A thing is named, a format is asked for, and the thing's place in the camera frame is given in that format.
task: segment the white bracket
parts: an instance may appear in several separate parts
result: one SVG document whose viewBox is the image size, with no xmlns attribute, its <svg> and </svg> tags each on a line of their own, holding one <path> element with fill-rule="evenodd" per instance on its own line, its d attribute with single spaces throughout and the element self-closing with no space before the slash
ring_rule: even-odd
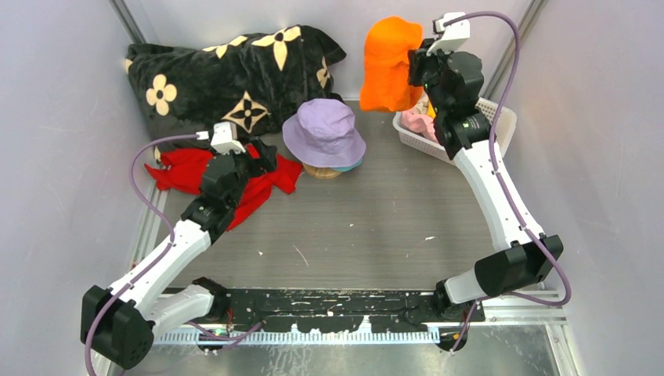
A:
<svg viewBox="0 0 664 376">
<path fill-rule="evenodd" d="M 244 146 L 236 140 L 237 128 L 235 123 L 224 121 L 215 124 L 210 144 L 219 154 L 230 154 L 230 152 L 245 153 Z"/>
<path fill-rule="evenodd" d="M 457 51 L 471 37 L 471 23 L 468 20 L 443 27 L 445 22 L 465 15 L 464 12 L 445 13 L 440 20 L 434 21 L 434 32 L 440 34 L 440 38 L 431 44 L 431 47 L 427 50 L 427 56 L 435 54 L 438 50 L 443 52 Z"/>
</svg>

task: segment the floral pattern pillow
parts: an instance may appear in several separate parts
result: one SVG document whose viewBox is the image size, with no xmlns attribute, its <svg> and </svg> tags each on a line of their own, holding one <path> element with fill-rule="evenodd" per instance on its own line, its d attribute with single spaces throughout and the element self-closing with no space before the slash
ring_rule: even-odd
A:
<svg viewBox="0 0 664 376">
<path fill-rule="evenodd" d="M 274 34 L 246 34 L 205 49 L 135 44 L 124 68 L 153 139 L 236 123 L 240 137 L 279 132 L 308 100 L 329 98 L 327 67 L 346 56 L 322 31 L 293 26 Z M 160 145 L 206 148 L 182 140 Z"/>
</svg>

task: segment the orange cloth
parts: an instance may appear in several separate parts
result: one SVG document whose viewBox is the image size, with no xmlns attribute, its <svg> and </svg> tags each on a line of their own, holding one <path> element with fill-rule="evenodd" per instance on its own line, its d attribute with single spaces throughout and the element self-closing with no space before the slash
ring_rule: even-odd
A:
<svg viewBox="0 0 664 376">
<path fill-rule="evenodd" d="M 392 16 L 369 29 L 364 42 L 362 111 L 396 112 L 413 108 L 422 88 L 408 85 L 408 51 L 422 43 L 422 26 Z"/>
</svg>

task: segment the lavender hat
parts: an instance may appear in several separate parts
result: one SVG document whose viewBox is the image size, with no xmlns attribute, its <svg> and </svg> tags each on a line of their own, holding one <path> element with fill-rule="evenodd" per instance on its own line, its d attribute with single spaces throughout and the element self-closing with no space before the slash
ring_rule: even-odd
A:
<svg viewBox="0 0 664 376">
<path fill-rule="evenodd" d="M 343 168 L 362 160 L 366 143 L 350 107 L 336 99 L 313 99 L 283 123 L 283 141 L 302 163 Z"/>
</svg>

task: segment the red cloth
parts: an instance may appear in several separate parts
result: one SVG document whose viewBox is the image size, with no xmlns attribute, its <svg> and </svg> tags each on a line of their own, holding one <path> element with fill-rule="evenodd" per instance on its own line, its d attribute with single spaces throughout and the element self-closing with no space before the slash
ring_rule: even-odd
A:
<svg viewBox="0 0 664 376">
<path fill-rule="evenodd" d="M 251 145 L 247 147 L 247 151 L 254 158 L 258 156 L 256 149 Z M 145 167 L 157 180 L 159 190 L 176 188 L 182 192 L 199 194 L 198 187 L 203 181 L 205 165 L 211 158 L 212 153 L 206 150 L 177 149 L 161 154 L 161 163 L 167 166 L 166 169 L 151 168 L 147 164 Z M 235 210 L 235 219 L 227 230 L 241 224 L 256 209 L 260 208 L 269 199 L 272 186 L 276 186 L 286 194 L 293 193 L 301 171 L 301 164 L 289 161 L 277 154 L 276 171 L 249 180 L 240 204 Z"/>
</svg>

